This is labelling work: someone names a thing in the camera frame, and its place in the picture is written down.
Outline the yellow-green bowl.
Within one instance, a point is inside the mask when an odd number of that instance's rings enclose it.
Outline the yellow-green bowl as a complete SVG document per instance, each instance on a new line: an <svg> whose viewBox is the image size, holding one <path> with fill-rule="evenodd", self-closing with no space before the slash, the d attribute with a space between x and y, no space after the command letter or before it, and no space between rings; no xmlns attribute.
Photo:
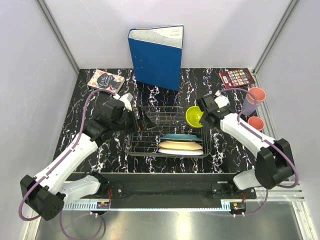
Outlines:
<svg viewBox="0 0 320 240"><path fill-rule="evenodd" d="M185 113L185 120L187 124L192 128L202 128L203 125L200 120L203 116L203 111L201 111L199 106L191 106L187 109Z"/></svg>

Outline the teal plate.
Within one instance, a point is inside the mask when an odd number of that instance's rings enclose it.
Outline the teal plate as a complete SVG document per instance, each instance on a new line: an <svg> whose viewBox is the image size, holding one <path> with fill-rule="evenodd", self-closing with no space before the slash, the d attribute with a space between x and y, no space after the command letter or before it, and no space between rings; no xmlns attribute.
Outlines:
<svg viewBox="0 0 320 240"><path fill-rule="evenodd" d="M178 141L178 142L202 142L203 140L193 134L175 134L167 133L160 137L161 140Z"/></svg>

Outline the purple cup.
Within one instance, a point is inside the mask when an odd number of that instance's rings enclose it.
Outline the purple cup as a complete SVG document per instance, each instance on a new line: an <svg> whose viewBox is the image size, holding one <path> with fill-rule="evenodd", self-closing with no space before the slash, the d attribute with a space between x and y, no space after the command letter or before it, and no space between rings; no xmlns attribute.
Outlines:
<svg viewBox="0 0 320 240"><path fill-rule="evenodd" d="M241 107L242 114L245 116L251 115L261 103L261 101L255 101L251 95L247 94Z"/></svg>

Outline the short pink cup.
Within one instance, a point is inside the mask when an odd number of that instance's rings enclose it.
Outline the short pink cup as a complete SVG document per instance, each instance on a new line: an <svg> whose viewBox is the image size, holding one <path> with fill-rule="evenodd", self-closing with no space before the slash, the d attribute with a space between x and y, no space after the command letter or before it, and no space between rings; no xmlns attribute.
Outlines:
<svg viewBox="0 0 320 240"><path fill-rule="evenodd" d="M258 131L262 131L265 127L264 121L258 116L251 116L247 123Z"/></svg>

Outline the tall pink cup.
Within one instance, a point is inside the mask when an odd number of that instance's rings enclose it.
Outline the tall pink cup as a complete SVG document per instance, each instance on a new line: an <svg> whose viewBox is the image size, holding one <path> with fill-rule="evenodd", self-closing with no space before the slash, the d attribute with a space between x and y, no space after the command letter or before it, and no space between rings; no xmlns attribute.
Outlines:
<svg viewBox="0 0 320 240"><path fill-rule="evenodd" d="M246 94L246 100L254 104L260 105L267 97L266 92L259 87L252 87L249 90L249 93Z"/></svg>

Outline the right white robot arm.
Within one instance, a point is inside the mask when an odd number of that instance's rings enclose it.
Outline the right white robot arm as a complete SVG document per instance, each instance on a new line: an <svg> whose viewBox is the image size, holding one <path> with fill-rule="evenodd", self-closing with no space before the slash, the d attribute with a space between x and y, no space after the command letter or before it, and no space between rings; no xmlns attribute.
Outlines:
<svg viewBox="0 0 320 240"><path fill-rule="evenodd" d="M203 113L200 123L209 129L219 129L244 145L255 157L255 167L237 173L227 185L228 195L239 198L245 190L263 187L271 190L291 176L297 176L291 146L287 140L275 140L243 121L228 106L223 96L207 95L196 101Z"/></svg>

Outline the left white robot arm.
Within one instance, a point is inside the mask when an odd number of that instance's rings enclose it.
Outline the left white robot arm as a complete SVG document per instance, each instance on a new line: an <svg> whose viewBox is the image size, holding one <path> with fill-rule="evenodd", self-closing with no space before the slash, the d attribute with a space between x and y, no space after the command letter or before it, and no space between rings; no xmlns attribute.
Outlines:
<svg viewBox="0 0 320 240"><path fill-rule="evenodd" d="M22 213L24 204L34 210L38 217L49 221L70 202L89 195L103 198L108 194L109 181L100 173L92 172L69 183L65 181L80 163L114 133L130 135L155 126L141 106L132 109L128 100L108 101L103 111L81 125L75 139L50 165L34 177L26 175L21 179L19 217L28 220Z"/></svg>

